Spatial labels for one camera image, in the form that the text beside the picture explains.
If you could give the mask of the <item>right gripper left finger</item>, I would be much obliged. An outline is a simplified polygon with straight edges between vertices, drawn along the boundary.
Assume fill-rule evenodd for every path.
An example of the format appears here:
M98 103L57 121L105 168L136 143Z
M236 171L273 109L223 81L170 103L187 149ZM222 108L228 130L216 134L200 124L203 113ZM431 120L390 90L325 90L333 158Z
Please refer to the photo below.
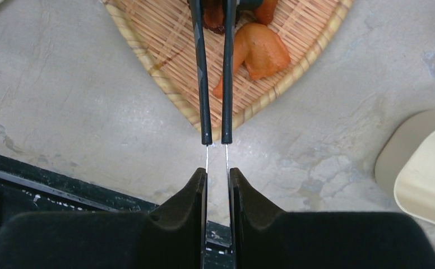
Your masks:
M0 229L0 268L202 268L207 172L142 212L27 212Z

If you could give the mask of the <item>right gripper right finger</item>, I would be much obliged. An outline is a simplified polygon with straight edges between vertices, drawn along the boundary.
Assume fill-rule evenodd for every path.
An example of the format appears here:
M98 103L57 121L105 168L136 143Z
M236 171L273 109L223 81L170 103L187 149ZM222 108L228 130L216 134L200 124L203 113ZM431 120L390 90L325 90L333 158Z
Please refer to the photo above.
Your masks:
M422 228L397 212L287 212L230 170L237 268L435 268Z

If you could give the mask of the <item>woven bamboo basket tray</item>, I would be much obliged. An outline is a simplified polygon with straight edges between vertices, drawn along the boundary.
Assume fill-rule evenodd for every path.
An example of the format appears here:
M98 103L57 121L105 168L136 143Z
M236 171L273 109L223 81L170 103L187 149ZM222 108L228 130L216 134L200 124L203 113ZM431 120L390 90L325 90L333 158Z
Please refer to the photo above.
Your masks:
M185 1L105 1L121 35L163 93L200 129L196 55ZM326 48L352 1L280 1L270 29L288 48L291 62L254 81L244 67L233 79L233 127L237 128L292 86Z

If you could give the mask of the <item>black metal tongs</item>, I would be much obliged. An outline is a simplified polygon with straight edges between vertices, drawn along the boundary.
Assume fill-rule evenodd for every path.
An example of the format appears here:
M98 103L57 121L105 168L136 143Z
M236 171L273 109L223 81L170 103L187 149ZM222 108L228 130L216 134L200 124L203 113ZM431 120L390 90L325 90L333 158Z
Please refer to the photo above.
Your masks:
M239 1L224 1L225 43L223 56L223 104L221 116L221 144L225 148L226 177L229 195L230 226L234 225L234 197L230 179L229 145L233 142L233 68L235 40L235 14ZM195 43L198 100L200 113L201 143L206 147L205 170L209 169L209 146L212 145L211 112L205 39L203 34L203 12L201 1L189 1Z

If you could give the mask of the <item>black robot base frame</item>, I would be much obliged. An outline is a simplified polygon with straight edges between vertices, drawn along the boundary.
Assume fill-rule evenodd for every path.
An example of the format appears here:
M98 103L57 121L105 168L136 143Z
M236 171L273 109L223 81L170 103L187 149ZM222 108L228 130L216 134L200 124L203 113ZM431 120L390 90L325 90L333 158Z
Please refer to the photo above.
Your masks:
M0 155L0 229L16 215L27 212L149 214L159 206ZM234 268L229 231L211 225L218 235L213 240L206 228L207 225L202 268Z

